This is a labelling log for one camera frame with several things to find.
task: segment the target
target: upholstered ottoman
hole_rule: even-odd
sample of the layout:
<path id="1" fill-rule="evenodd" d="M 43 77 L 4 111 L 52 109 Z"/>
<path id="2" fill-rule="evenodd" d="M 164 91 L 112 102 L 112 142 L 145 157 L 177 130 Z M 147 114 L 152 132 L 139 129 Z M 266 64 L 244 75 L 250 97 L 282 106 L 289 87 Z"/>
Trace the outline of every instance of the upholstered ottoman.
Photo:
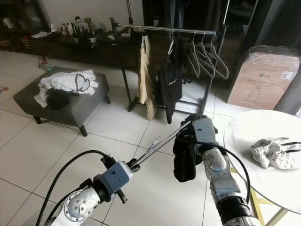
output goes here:
<path id="1" fill-rule="evenodd" d="M 96 82 L 98 82 L 98 87 L 94 88 L 95 93 L 92 96 L 89 94 L 70 96 L 70 103 L 60 110 L 54 111 L 50 109 L 49 106 L 42 108 L 34 99 L 34 96 L 40 92 L 38 84 L 42 78 L 49 77 L 57 72 L 75 71 L 78 70 L 54 67 L 51 71 L 44 73 L 23 90 L 14 95 L 13 98 L 26 114 L 30 114 L 34 117 L 38 124 L 42 123 L 40 118 L 44 118 L 58 123 L 76 126 L 80 129 L 82 135 L 86 137 L 87 131 L 84 126 L 84 122 L 88 119 L 92 111 L 95 110 L 103 99 L 108 104 L 111 103 L 107 95 L 109 92 L 109 85 L 104 74 L 94 73 L 96 76 Z"/>

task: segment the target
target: white wall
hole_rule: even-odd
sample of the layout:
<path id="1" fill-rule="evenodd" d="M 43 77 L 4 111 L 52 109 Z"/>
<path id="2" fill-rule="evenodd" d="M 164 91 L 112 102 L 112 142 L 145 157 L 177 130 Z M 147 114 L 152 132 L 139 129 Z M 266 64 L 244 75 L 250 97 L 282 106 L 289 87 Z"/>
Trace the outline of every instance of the white wall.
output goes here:
<path id="1" fill-rule="evenodd" d="M 126 0 L 39 0 L 42 10 L 49 22 L 57 28 L 62 23 L 74 22 L 75 16 L 81 19 L 90 17 L 92 22 L 99 27 L 105 24 L 111 30 L 109 18 L 114 17 L 115 22 L 128 24 Z M 130 0 L 134 24 L 143 24 L 142 0 Z"/>

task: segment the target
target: round white table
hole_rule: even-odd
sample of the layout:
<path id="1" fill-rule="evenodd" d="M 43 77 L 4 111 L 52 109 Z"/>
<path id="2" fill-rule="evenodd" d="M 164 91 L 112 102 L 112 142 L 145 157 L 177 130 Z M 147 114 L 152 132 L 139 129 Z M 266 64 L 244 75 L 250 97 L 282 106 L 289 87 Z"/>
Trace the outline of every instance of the round white table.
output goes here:
<path id="1" fill-rule="evenodd" d="M 240 114 L 229 122 L 224 133 L 224 146 L 245 164 L 251 187 L 280 211 L 267 224 L 275 225 L 287 211 L 301 214 L 301 169 L 264 169 L 252 158 L 250 146 L 260 139 L 289 137 L 287 142 L 301 141 L 301 119 L 271 110 L 254 110 Z M 240 164 L 230 156 L 239 175 L 246 179 Z"/>

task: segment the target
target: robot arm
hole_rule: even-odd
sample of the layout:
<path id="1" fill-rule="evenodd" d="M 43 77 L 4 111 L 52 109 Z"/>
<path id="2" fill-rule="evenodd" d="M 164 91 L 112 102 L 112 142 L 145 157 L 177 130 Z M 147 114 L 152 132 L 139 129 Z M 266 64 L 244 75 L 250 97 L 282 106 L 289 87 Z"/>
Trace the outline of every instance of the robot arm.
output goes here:
<path id="1" fill-rule="evenodd" d="M 139 170 L 140 164 L 189 123 L 185 123 L 165 140 L 158 142 L 157 139 L 138 160 L 132 159 L 125 163 L 115 162 L 113 158 L 102 158 L 107 170 L 95 176 L 91 186 L 73 192 L 66 198 L 57 217 L 50 219 L 45 226 L 79 226 L 103 201 L 110 202 L 114 194 L 118 194 L 125 203 L 127 199 L 121 188 L 129 182 L 133 173 Z M 193 122 L 193 127 L 197 141 L 209 145 L 206 149 L 202 145 L 195 145 L 195 151 L 202 156 L 205 164 L 206 176 L 210 181 L 211 193 L 223 226 L 261 226 L 259 220 L 251 213 L 245 198 L 240 195 L 240 190 L 230 173 L 228 158 L 222 155 L 218 148 L 210 146 L 210 143 L 217 144 L 212 121 L 207 117 L 201 118 Z"/>

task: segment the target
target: metal clothes rail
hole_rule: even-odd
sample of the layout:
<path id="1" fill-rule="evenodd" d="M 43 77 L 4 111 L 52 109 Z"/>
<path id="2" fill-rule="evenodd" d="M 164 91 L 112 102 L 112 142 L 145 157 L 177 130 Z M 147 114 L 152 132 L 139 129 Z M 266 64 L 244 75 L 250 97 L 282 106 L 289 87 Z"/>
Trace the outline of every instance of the metal clothes rail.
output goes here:
<path id="1" fill-rule="evenodd" d="M 119 23 L 116 23 L 114 18 L 112 17 L 112 18 L 110 18 L 110 20 L 111 20 L 113 35 L 116 40 L 116 44 L 118 45 L 119 40 L 121 38 L 121 34 L 128 31 L 128 29 L 131 29 L 131 31 L 133 31 L 134 28 L 139 29 L 139 30 L 143 29 L 143 30 L 166 31 L 166 32 L 183 32 L 183 33 L 191 33 L 191 34 L 205 34 L 205 35 L 217 35 L 218 34 L 218 35 L 220 35 L 220 37 L 219 37 L 219 42 L 217 45 L 217 54 L 220 55 L 221 49 L 222 49 L 222 46 L 224 43 L 226 30 L 227 30 L 227 26 L 225 25 L 225 20 L 226 20 L 228 9 L 229 9 L 229 2 L 230 2 L 230 0 L 228 0 L 226 3 L 225 12 L 224 12 L 223 19 L 222 19 L 221 30 L 218 32 L 202 31 L 202 30 L 188 30 L 188 29 L 179 29 L 179 28 L 155 27 L 155 26 L 144 26 L 144 25 L 133 25 L 133 24 L 119 24 Z M 124 29 L 122 29 L 121 31 L 118 31 L 117 27 L 124 27 Z M 136 54 L 136 47 L 135 47 L 135 56 L 136 56 L 136 64 L 138 67 L 138 58 L 137 58 L 137 54 Z M 127 76 L 126 76 L 122 57 L 120 57 L 120 62 L 121 62 L 122 75 L 123 75 L 124 83 L 126 86 L 127 97 L 128 97 L 128 101 L 129 101 L 129 106 L 127 108 L 127 111 L 130 112 L 133 110 L 134 106 L 138 103 L 139 98 L 137 96 L 135 96 L 135 98 L 132 100 L 131 94 L 129 91 L 129 87 L 128 87 L 128 83 L 127 83 Z M 214 62 L 214 67 L 216 68 L 216 66 L 217 66 L 217 60 L 215 60 L 215 62 Z M 213 78 L 210 78 L 210 80 L 208 81 L 208 83 L 206 85 L 204 96 L 203 96 L 203 98 L 200 99 L 199 103 L 193 103 L 193 102 L 183 101 L 183 100 L 179 100 L 179 102 L 198 106 L 199 109 L 198 109 L 197 113 L 199 115 L 203 115 L 212 82 L 213 82 Z M 190 113 L 190 112 L 181 111 L 181 110 L 177 110 L 177 109 L 175 109 L 175 111 L 182 112 L 182 113 Z"/>

